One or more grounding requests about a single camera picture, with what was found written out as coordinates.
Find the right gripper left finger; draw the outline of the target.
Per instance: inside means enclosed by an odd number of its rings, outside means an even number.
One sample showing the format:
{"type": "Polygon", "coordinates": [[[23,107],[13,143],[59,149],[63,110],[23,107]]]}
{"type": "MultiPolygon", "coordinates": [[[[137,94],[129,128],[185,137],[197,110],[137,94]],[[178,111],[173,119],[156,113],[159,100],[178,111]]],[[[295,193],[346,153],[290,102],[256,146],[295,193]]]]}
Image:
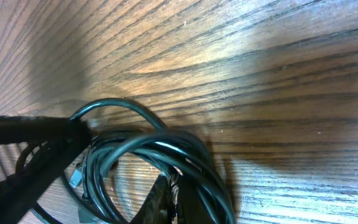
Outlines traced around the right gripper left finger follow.
{"type": "Polygon", "coordinates": [[[137,213],[140,224],[172,224],[175,216],[174,196],[170,180],[159,175],[137,213]]]}

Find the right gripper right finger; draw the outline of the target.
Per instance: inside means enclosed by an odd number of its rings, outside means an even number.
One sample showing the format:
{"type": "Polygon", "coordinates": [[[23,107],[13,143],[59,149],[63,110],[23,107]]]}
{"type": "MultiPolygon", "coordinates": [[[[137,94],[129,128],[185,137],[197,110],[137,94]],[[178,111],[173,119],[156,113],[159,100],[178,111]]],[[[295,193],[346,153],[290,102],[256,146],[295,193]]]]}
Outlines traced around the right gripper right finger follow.
{"type": "Polygon", "coordinates": [[[177,182],[177,222],[178,224],[215,224],[218,221],[216,213],[210,205],[200,184],[192,178],[181,175],[177,182]]]}

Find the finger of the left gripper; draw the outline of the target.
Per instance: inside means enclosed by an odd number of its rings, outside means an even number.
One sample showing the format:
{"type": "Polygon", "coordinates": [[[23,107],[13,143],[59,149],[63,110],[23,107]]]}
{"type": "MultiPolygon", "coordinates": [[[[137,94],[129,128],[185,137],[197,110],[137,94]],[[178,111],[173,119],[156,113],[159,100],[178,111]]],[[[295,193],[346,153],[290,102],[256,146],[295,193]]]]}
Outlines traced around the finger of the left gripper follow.
{"type": "Polygon", "coordinates": [[[90,140],[83,121],[45,116],[0,116],[0,145],[54,139],[90,140]]]}
{"type": "Polygon", "coordinates": [[[88,139],[33,141],[21,152],[16,171],[0,181],[0,223],[17,223],[88,146],[88,139]]]}

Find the black cable bundle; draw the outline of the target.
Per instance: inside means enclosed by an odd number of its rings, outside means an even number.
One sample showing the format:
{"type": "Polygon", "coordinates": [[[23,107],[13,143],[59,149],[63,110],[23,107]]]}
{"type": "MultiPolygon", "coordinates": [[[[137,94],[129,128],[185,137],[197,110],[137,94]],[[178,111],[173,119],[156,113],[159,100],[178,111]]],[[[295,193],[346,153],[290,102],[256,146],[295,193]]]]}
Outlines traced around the black cable bundle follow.
{"type": "Polygon", "coordinates": [[[109,199],[103,177],[112,165],[125,153],[131,153],[161,171],[170,182],[174,196],[177,220],[177,182],[181,175],[192,178],[204,190],[210,205],[216,213],[216,223],[235,223],[229,191],[214,168],[210,153],[205,144],[195,135],[186,131],[170,129],[153,112],[136,101],[124,98],[103,98],[92,101],[72,116],[78,121],[86,113],[103,106],[121,106],[141,115],[153,127],[153,131],[140,128],[112,128],[94,136],[86,147],[88,152],[79,164],[83,195],[74,191],[75,185],[69,183],[65,173],[60,177],[70,196],[79,205],[80,213],[92,221],[102,223],[127,223],[109,199]]]}

